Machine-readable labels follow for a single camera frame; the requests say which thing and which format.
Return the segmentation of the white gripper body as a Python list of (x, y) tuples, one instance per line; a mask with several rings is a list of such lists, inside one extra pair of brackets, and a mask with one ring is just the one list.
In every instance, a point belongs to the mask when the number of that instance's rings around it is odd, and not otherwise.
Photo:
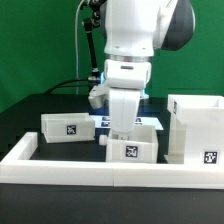
[(134, 128), (140, 90), (109, 89), (110, 128), (113, 134), (128, 136)]

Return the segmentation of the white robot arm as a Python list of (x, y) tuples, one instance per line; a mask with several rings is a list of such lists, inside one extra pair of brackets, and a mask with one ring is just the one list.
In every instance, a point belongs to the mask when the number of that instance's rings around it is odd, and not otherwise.
[(105, 85), (111, 132), (126, 139), (134, 129), (140, 94), (151, 77), (156, 49), (176, 51), (195, 30), (190, 0), (107, 0)]

